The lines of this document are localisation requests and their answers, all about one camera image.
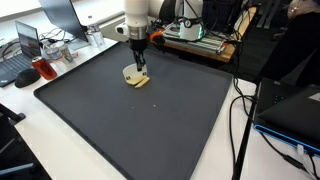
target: mouse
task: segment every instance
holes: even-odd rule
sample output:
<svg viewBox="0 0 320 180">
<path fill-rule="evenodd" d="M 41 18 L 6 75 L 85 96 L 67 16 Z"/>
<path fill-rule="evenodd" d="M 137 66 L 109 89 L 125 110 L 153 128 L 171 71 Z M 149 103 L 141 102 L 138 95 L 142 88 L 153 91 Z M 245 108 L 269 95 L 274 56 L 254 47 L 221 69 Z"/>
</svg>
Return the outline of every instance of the mouse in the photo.
<svg viewBox="0 0 320 180">
<path fill-rule="evenodd" d="M 40 77 L 41 75 L 36 69 L 34 68 L 25 69 L 19 72 L 14 85 L 17 88 L 23 88 L 38 81 Z"/>
</svg>

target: black mat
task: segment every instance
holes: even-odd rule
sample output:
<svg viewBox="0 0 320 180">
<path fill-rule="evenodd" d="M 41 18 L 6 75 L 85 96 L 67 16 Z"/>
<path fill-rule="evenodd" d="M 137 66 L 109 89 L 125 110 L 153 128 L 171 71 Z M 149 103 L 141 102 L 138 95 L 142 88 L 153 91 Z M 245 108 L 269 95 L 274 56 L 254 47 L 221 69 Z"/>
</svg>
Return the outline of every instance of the black mat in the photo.
<svg viewBox="0 0 320 180">
<path fill-rule="evenodd" d="M 35 90 L 35 96 L 126 178 L 189 179 L 232 75 L 146 50 L 151 81 L 135 89 L 122 70 L 134 63 L 116 44 Z"/>
</svg>

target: laptop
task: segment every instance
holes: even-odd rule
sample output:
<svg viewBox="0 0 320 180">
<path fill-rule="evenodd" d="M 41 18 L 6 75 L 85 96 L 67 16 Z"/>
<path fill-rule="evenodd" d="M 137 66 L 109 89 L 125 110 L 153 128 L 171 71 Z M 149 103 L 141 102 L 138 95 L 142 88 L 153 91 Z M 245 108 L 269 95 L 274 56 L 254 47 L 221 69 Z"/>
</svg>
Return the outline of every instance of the laptop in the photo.
<svg viewBox="0 0 320 180">
<path fill-rule="evenodd" d="M 0 87 L 14 82 L 19 72 L 32 67 L 33 57 L 41 56 L 37 29 L 19 21 L 15 23 L 22 53 L 0 62 Z"/>
<path fill-rule="evenodd" d="M 319 127 L 320 86 L 316 85 L 298 89 L 277 104 L 257 113 L 254 120 L 255 130 L 294 147 L 300 144 L 307 152 L 317 156 L 320 156 Z"/>
</svg>

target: laptop screen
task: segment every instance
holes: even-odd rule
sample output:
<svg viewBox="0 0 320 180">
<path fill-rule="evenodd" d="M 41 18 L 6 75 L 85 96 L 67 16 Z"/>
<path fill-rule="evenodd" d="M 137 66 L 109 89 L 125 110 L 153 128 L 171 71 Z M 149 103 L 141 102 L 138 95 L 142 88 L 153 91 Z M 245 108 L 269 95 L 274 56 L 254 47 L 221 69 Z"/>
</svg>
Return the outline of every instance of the laptop screen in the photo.
<svg viewBox="0 0 320 180">
<path fill-rule="evenodd" d="M 21 51 L 29 58 L 41 56 L 37 29 L 16 21 Z"/>
</svg>

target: red object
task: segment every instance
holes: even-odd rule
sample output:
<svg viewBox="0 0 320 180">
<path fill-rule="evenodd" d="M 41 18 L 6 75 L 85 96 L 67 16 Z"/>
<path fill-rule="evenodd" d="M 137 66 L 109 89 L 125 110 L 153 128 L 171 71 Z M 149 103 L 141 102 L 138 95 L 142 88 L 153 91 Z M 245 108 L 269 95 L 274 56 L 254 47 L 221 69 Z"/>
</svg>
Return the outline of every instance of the red object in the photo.
<svg viewBox="0 0 320 180">
<path fill-rule="evenodd" d="M 46 80 L 51 80 L 57 76 L 57 72 L 51 65 L 41 56 L 32 59 L 32 66 L 44 77 Z"/>
</svg>

